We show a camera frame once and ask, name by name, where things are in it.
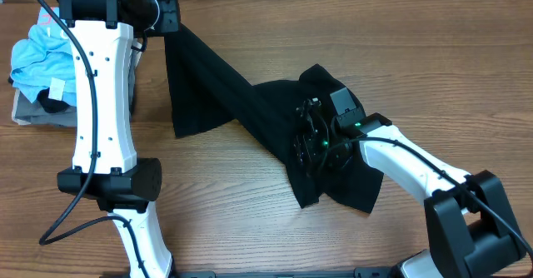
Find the black t-shirt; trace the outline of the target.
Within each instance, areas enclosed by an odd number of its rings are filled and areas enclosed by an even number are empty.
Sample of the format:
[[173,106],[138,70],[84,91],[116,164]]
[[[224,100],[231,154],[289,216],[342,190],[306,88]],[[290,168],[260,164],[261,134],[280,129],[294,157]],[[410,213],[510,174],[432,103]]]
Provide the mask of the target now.
[[382,172],[368,166],[359,150],[340,169],[309,174],[296,156],[297,108],[306,100],[332,105],[331,94],[344,88],[315,64],[293,80],[252,85],[186,26],[164,37],[167,80],[176,137],[188,137],[233,120],[286,167],[300,207],[327,194],[339,204],[371,213],[381,189]]

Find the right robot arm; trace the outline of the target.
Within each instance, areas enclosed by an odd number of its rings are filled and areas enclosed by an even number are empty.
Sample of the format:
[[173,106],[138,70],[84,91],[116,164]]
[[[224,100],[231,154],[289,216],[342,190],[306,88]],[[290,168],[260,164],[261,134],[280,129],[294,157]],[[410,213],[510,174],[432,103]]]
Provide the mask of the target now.
[[389,176],[424,207],[429,247],[363,277],[497,277],[532,255],[500,179],[450,166],[407,139],[392,121],[351,99],[327,110],[316,99],[296,108],[296,159],[311,177],[349,161]]

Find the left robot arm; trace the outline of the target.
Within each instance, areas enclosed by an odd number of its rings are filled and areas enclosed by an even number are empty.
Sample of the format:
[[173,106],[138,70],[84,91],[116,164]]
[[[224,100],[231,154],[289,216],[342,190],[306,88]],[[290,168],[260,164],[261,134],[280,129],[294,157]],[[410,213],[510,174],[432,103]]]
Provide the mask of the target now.
[[132,76],[147,40],[179,28],[177,0],[57,0],[71,39],[77,140],[60,191],[94,200],[116,226],[131,277],[174,277],[156,212],[162,165],[141,158],[130,128]]

